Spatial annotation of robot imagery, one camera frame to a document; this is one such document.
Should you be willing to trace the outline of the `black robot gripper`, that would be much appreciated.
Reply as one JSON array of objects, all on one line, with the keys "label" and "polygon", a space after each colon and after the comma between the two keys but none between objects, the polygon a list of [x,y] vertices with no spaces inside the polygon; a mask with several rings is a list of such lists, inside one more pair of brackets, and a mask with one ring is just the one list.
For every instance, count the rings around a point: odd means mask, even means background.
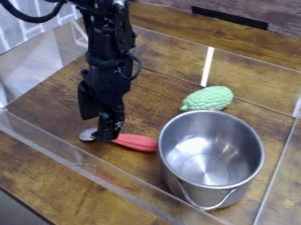
[{"label": "black robot gripper", "polygon": [[88,34],[85,60],[89,68],[81,71],[77,102],[84,120],[99,116],[97,107],[121,103],[131,89],[135,32],[131,29],[128,0],[76,0]]}]

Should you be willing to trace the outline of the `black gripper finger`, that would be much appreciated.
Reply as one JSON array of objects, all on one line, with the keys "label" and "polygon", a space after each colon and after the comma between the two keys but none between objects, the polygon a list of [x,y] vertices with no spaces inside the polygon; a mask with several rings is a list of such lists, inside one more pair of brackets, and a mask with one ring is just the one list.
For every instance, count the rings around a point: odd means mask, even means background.
[{"label": "black gripper finger", "polygon": [[119,103],[112,107],[95,107],[95,115],[99,118],[96,138],[100,142],[115,140],[121,131],[124,122],[124,105]]}]

